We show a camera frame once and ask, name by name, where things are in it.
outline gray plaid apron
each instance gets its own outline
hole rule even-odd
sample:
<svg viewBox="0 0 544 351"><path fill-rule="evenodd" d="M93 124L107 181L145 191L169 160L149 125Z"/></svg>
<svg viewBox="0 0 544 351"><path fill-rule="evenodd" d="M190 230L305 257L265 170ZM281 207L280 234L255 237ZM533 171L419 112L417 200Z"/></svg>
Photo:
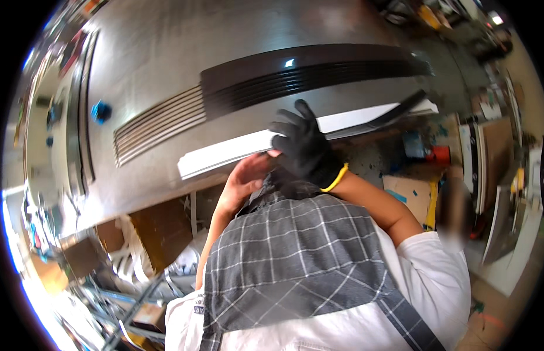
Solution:
<svg viewBox="0 0 544 351"><path fill-rule="evenodd" d="M213 244L200 350L228 331L372 302L413 350L444 350L395 286L366 209L289 177L270 173Z"/></svg>

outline blue clamp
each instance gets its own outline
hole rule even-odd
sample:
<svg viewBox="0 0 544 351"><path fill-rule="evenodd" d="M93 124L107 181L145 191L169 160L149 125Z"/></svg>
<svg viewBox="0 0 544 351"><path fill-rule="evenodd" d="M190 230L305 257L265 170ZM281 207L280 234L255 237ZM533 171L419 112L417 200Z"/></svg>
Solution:
<svg viewBox="0 0 544 351"><path fill-rule="evenodd" d="M90 109L90 116L93 121L98 124L104 123L112 115L112 107L106 104L102 100L98 101L96 105L93 105L93 108Z"/></svg>

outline black work glove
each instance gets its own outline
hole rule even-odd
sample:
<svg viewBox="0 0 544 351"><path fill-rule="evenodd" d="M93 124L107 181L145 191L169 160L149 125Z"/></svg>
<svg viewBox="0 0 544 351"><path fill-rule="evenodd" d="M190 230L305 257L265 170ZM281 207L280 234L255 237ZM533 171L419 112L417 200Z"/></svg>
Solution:
<svg viewBox="0 0 544 351"><path fill-rule="evenodd" d="M277 161L293 175L326 189L337 178L344 163L336 157L325 135L318 129L317 117L307 102L297 100L296 110L303 117L279 109L277 114L290 123L270 124L271 131L285 135L272 138L274 149L282 152Z"/></svg>

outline bare hand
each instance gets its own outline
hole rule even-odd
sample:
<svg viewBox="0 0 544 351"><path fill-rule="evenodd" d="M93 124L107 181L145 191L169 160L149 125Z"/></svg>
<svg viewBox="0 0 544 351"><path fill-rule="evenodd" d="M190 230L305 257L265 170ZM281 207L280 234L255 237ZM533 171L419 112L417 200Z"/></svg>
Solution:
<svg viewBox="0 0 544 351"><path fill-rule="evenodd" d="M243 158L229 175L215 212L232 218L251 193L260 189L268 173L268 156L254 154Z"/></svg>

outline white t-shirt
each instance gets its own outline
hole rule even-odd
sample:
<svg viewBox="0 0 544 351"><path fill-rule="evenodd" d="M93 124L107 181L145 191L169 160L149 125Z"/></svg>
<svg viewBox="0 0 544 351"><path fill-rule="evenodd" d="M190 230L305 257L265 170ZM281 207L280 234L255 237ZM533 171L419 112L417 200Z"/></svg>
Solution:
<svg viewBox="0 0 544 351"><path fill-rule="evenodd" d="M395 284L447 350L467 331L471 286L463 251L445 252L436 232L412 236L397 249L376 226ZM198 350L203 287L173 300L166 312L166 350ZM376 303L225 333L221 350L410 350Z"/></svg>

